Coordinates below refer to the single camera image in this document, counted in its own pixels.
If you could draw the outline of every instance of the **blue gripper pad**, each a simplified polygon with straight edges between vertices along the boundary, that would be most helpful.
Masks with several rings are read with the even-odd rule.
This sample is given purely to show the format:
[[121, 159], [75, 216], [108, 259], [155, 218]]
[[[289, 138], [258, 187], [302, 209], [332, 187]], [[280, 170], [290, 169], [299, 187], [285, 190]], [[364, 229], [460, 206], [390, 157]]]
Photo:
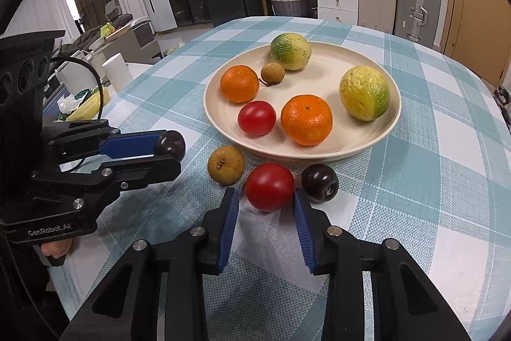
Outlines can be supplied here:
[[228, 201], [229, 207], [225, 215], [223, 228], [220, 232], [220, 239], [218, 241], [218, 257], [217, 269], [222, 273], [227, 266], [229, 260], [229, 253], [231, 252], [231, 244], [233, 243], [234, 228], [236, 227], [236, 220], [238, 218], [238, 210], [240, 207], [240, 197], [238, 191], [233, 189]]
[[308, 266], [311, 274], [317, 268], [317, 262], [314, 252], [314, 239], [308, 223], [306, 210], [311, 210], [308, 199], [303, 201], [300, 193], [296, 190], [293, 196], [293, 213], [296, 223], [296, 231], [300, 240], [301, 253], [306, 266]]
[[99, 145], [99, 153], [112, 159], [154, 154], [154, 144], [165, 130], [112, 135]]

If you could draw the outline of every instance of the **laundry basket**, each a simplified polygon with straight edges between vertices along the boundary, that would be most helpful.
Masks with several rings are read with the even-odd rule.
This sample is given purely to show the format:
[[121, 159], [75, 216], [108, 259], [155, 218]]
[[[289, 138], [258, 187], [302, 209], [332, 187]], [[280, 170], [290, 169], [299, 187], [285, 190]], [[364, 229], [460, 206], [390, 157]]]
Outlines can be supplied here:
[[271, 0], [273, 13], [278, 17], [307, 17], [309, 0]]

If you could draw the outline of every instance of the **human hand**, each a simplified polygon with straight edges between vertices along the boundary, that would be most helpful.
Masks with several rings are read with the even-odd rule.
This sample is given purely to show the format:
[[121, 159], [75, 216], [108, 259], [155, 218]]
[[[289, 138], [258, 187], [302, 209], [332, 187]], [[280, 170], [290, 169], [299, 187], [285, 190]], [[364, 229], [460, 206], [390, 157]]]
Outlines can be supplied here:
[[61, 256], [64, 256], [72, 245], [72, 239], [65, 239], [59, 241], [52, 241], [50, 243], [41, 244], [42, 254], [45, 256], [53, 256], [58, 259]]

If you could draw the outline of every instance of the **yellow package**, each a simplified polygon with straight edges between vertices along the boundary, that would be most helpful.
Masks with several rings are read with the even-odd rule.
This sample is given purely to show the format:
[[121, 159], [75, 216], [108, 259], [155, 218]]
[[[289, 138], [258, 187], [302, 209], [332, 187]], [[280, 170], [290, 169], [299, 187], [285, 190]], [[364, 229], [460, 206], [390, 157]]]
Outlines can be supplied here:
[[113, 27], [113, 25], [110, 22], [107, 22], [106, 25], [103, 25], [100, 30], [100, 36], [109, 36], [111, 33], [113, 33], [116, 29]]
[[[103, 106], [110, 101], [110, 95], [108, 94], [108, 89], [103, 87]], [[82, 104], [78, 109], [76, 109], [71, 115], [66, 119], [66, 121], [75, 121], [75, 120], [92, 120], [99, 112], [99, 92], [97, 91], [91, 97], [89, 97], [84, 104]]]

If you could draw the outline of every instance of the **dining table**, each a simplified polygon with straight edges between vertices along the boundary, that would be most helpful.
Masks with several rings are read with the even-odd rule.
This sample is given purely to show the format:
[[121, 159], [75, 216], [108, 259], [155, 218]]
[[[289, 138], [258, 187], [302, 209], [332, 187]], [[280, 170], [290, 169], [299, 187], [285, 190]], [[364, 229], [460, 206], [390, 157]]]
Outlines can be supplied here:
[[[462, 64], [419, 44], [292, 17], [248, 17], [213, 28], [164, 57], [105, 107], [103, 117], [122, 133], [177, 130], [187, 151], [176, 180], [122, 192], [104, 208], [97, 231], [76, 238], [65, 263], [50, 268], [68, 317], [135, 240], [172, 240], [220, 204], [225, 188], [209, 177], [208, 158], [232, 143], [206, 116], [204, 89], [229, 59], [282, 33], [367, 56], [392, 76], [402, 98], [399, 121], [385, 138], [326, 162], [339, 191], [315, 208], [358, 239], [397, 239], [472, 340], [488, 340], [511, 307], [511, 135], [492, 93]], [[268, 161], [249, 152], [244, 157], [245, 172], [234, 184], [240, 193], [250, 171]], [[90, 157], [80, 172], [107, 160]], [[279, 163], [297, 177], [310, 164]], [[219, 276], [205, 275], [203, 289], [211, 341], [321, 339], [328, 279], [305, 265], [289, 206], [263, 213], [241, 198], [228, 265]], [[368, 272], [364, 290], [365, 339], [372, 340]]]

